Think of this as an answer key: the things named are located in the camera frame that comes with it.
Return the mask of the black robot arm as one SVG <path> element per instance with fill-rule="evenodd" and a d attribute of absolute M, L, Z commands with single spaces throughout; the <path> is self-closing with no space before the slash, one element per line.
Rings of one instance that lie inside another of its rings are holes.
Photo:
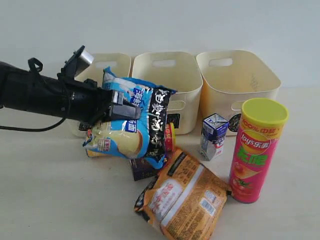
<path fill-rule="evenodd" d="M 106 90 L 92 79 L 76 81 L 68 74 L 72 63 L 65 65 L 57 78 L 43 76 L 43 64 L 28 60 L 29 70 L 6 62 L 0 64 L 0 106 L 29 113 L 57 117 L 60 120 L 43 128 L 4 126 L 2 130 L 45 132 L 65 120 L 83 122 L 89 127 L 98 121 L 138 120 L 141 109 L 125 100 L 120 90 Z"/>

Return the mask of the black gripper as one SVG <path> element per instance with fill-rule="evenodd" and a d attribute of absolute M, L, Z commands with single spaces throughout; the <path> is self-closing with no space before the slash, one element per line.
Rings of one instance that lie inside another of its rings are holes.
<path fill-rule="evenodd" d="M 130 104 L 121 91 L 103 89 L 96 81 L 89 78 L 84 82 L 66 79 L 64 85 L 68 94 L 69 111 L 66 115 L 68 120 L 93 126 L 105 118 L 108 121 L 130 121 L 141 117 L 141 109 L 135 105 L 111 106 L 111 104 Z"/>

